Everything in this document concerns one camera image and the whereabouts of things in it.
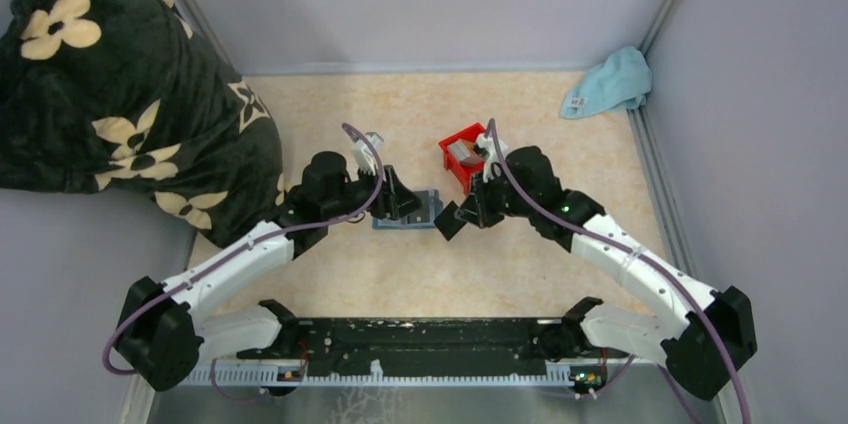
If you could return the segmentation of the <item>black VIP credit card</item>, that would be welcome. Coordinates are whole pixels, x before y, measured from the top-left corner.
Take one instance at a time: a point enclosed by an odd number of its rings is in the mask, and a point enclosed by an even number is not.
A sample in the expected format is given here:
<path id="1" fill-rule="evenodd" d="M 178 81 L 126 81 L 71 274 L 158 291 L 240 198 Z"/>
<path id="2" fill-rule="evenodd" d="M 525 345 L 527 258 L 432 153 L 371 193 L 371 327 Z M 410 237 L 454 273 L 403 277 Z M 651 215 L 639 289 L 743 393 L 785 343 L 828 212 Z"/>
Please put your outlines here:
<path id="1" fill-rule="evenodd" d="M 421 207 L 405 216 L 402 223 L 412 228 L 434 228 L 434 220 L 442 209 L 441 200 L 429 192 L 418 192 Z"/>

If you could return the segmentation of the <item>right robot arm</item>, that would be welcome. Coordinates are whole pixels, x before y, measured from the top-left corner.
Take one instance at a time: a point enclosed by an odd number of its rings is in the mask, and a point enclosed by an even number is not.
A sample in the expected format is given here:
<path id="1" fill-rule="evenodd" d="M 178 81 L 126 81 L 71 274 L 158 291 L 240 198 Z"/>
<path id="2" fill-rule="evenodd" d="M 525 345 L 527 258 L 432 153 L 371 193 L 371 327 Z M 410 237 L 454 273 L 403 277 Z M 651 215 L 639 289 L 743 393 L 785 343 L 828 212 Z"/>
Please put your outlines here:
<path id="1" fill-rule="evenodd" d="M 478 228 L 526 219 L 543 238 L 601 269 L 648 309 L 642 315 L 585 298 L 566 315 L 563 342 L 576 356 L 612 348 L 649 360 L 692 396 L 715 398 L 757 351 L 748 296 L 719 291 L 674 268 L 629 235 L 587 194 L 561 186 L 536 146 L 497 155 L 470 181 L 455 215 Z"/>

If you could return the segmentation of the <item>light blue cloth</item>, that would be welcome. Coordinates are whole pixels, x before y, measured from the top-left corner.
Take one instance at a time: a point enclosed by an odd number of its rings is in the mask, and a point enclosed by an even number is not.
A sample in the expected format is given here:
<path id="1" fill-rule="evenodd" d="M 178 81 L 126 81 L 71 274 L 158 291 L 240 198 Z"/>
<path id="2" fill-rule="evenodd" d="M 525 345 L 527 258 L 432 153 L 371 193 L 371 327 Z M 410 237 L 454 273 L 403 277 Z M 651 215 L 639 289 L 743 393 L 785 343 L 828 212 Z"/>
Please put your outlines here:
<path id="1" fill-rule="evenodd" d="M 652 88 L 653 73 L 644 54 L 636 47 L 626 46 L 592 67 L 566 94 L 560 116 L 576 120 L 637 109 L 646 102 Z"/>

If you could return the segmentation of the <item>teal card holder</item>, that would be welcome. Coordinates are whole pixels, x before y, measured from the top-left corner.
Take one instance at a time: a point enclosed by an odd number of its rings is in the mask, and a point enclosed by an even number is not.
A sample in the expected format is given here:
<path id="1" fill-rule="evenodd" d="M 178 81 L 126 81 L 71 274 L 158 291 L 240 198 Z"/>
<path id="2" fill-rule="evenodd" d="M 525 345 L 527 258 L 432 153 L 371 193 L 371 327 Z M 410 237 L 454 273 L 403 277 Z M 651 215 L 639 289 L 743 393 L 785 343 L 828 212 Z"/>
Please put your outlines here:
<path id="1" fill-rule="evenodd" d="M 437 189 L 417 190 L 413 194 L 421 201 L 421 207 L 399 220 L 372 219 L 375 230 L 433 229 L 435 219 L 443 210 L 443 202 Z"/>

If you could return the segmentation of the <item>red plastic bin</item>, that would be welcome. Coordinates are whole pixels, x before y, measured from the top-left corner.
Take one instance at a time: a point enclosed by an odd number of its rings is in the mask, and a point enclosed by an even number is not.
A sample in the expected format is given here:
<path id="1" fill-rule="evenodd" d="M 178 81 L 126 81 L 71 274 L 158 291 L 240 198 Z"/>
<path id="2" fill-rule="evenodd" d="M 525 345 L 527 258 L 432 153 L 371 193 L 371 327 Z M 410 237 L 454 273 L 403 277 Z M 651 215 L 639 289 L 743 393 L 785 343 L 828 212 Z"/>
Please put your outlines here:
<path id="1" fill-rule="evenodd" d="M 438 143 L 444 168 L 461 184 L 464 195 L 470 192 L 472 176 L 484 168 L 485 158 L 475 149 L 476 140 L 484 131 L 482 124 L 475 123 Z"/>

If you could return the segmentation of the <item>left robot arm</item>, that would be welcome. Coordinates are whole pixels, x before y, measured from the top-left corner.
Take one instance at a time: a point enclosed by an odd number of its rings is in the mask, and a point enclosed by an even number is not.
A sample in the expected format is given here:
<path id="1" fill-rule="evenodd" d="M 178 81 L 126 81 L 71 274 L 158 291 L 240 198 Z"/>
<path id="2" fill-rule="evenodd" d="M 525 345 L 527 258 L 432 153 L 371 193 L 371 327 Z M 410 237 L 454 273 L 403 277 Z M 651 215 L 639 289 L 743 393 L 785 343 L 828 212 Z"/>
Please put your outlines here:
<path id="1" fill-rule="evenodd" d="M 138 374 L 154 390 L 166 391 L 197 365 L 241 351 L 288 357 L 298 348 L 300 332 L 286 322 L 279 303 L 267 301 L 225 315 L 216 310 L 252 282 L 306 253 L 327 237 L 330 226 L 361 214 L 399 220 L 423 206 L 392 166 L 367 164 L 352 179 L 342 155 L 318 153 L 271 217 L 215 257 L 162 282 L 149 277 L 136 281 L 102 351 L 102 364 L 119 374 L 110 361 L 117 352 L 130 366 L 127 374 Z"/>

